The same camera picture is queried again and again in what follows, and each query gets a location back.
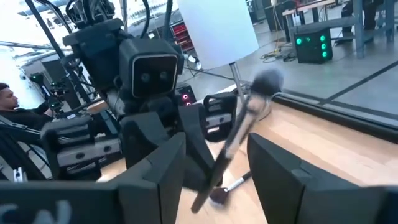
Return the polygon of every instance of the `brush handle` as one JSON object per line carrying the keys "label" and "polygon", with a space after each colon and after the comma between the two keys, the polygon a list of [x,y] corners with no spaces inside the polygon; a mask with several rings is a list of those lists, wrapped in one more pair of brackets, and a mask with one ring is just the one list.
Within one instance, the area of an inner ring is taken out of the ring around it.
{"label": "brush handle", "polygon": [[228,191],[228,192],[232,191],[233,189],[235,189],[236,187],[239,187],[241,184],[243,184],[245,181],[247,181],[250,178],[251,178],[251,172],[249,171],[249,172],[245,173],[237,181],[233,182],[233,184],[229,185],[226,188],[226,191]]}
{"label": "brush handle", "polygon": [[248,136],[259,116],[264,112],[266,105],[267,98],[264,96],[252,94],[246,98],[236,123],[228,135],[224,147],[218,155],[211,173],[206,180],[205,186],[198,192],[195,201],[193,201],[191,207],[193,213],[198,213],[203,204],[205,204],[211,191],[222,178],[244,139]]}

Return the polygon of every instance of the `person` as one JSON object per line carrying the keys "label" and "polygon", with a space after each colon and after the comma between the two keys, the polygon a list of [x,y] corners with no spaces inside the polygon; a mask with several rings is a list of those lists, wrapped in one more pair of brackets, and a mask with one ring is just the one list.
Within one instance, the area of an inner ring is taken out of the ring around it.
{"label": "person", "polygon": [[47,25],[48,25],[48,27],[49,27],[50,29],[53,29],[53,28],[54,28],[52,22],[51,22],[50,19],[48,19],[48,18],[47,18]]}
{"label": "person", "polygon": [[6,83],[0,83],[0,115],[11,122],[36,130],[41,130],[46,123],[53,120],[53,112],[47,102],[34,109],[19,108],[18,97]]}
{"label": "person", "polygon": [[[362,5],[363,5],[363,11],[364,11],[364,30],[369,31],[369,30],[374,30],[376,28],[376,10],[377,7],[379,7],[381,4],[384,3],[384,0],[362,0]],[[352,16],[354,13],[354,6],[353,6],[353,0],[350,0],[347,2],[347,4],[343,7],[341,10],[341,17],[349,17]],[[343,27],[343,30],[341,31],[343,34],[343,37],[351,37],[353,36],[352,33],[352,26],[350,27]],[[352,42],[353,40],[338,40],[336,43],[337,44],[343,44],[345,42]]]}

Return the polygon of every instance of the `brush bristles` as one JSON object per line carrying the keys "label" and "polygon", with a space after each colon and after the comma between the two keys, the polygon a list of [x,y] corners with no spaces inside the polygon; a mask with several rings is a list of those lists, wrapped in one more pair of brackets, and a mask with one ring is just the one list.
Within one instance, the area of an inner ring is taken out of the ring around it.
{"label": "brush bristles", "polygon": [[223,208],[227,202],[229,191],[226,187],[215,188],[210,194],[210,202],[216,208]]}

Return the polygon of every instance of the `white lampshade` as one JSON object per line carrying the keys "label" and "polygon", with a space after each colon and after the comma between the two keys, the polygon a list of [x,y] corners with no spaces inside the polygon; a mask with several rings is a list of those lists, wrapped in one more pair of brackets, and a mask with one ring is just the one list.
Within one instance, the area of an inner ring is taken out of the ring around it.
{"label": "white lampshade", "polygon": [[233,63],[259,48],[244,0],[177,0],[203,69]]}

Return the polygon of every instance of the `table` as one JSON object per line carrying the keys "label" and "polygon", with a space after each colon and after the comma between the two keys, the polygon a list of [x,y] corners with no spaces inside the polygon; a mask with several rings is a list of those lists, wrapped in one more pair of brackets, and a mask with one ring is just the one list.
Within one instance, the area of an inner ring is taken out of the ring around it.
{"label": "table", "polygon": [[306,6],[298,7],[296,10],[288,10],[288,11],[283,12],[282,15],[287,17],[287,25],[289,28],[290,38],[292,39],[294,36],[294,33],[296,33],[296,32],[304,32],[304,31],[317,30],[317,29],[323,29],[323,28],[354,26],[355,35],[353,37],[337,37],[337,38],[332,38],[332,39],[333,40],[354,39],[355,47],[356,47],[356,56],[358,59],[362,59],[365,57],[364,56],[364,45],[365,45],[366,41],[368,41],[369,39],[372,39],[375,35],[379,35],[379,34],[382,34],[385,32],[387,42],[394,41],[394,3],[395,3],[395,0],[384,0],[384,7],[386,9],[385,25],[382,28],[379,28],[372,32],[365,33],[363,30],[363,13],[362,13],[363,5],[362,5],[362,1],[360,1],[360,0],[353,1],[354,13],[353,13],[353,16],[351,16],[351,17],[331,19],[331,20],[327,20],[327,21],[314,22],[311,24],[304,24],[301,26],[294,27],[293,14],[296,11],[302,12],[306,9],[314,9],[314,8],[321,7],[321,6],[327,6],[327,5],[333,4],[333,3],[335,3],[335,0],[321,0],[321,1],[317,1],[317,2],[314,2],[309,5],[306,5]]}
{"label": "table", "polygon": [[[398,184],[398,151],[393,143],[276,103],[270,116],[258,122],[254,132],[355,184]],[[222,142],[208,145],[213,155],[217,155]],[[125,169],[124,160],[115,162],[102,170],[100,181],[112,179]],[[223,185],[231,184],[248,170],[244,143],[224,173]],[[226,209],[215,209],[207,202],[199,213],[193,214],[190,207],[195,196],[194,192],[182,189],[176,223],[266,223],[252,180],[231,193]]]}

